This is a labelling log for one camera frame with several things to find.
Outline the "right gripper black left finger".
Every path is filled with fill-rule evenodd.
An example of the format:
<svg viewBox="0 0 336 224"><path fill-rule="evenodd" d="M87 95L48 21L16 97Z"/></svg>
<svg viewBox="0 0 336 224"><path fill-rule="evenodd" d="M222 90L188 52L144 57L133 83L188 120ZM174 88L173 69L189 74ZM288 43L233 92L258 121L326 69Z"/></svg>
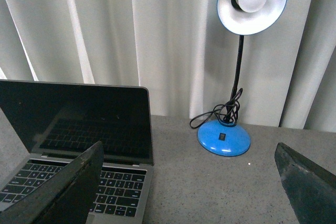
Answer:
<svg viewBox="0 0 336 224"><path fill-rule="evenodd" d="M1 223L86 223L103 164L93 144L24 199L1 212Z"/></svg>

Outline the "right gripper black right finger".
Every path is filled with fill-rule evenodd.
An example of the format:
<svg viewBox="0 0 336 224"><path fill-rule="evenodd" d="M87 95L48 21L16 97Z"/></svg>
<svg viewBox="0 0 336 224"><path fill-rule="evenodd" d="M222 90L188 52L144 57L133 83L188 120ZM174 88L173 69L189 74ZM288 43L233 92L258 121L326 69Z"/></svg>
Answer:
<svg viewBox="0 0 336 224"><path fill-rule="evenodd" d="M335 175L284 143L274 157L299 223L335 223Z"/></svg>

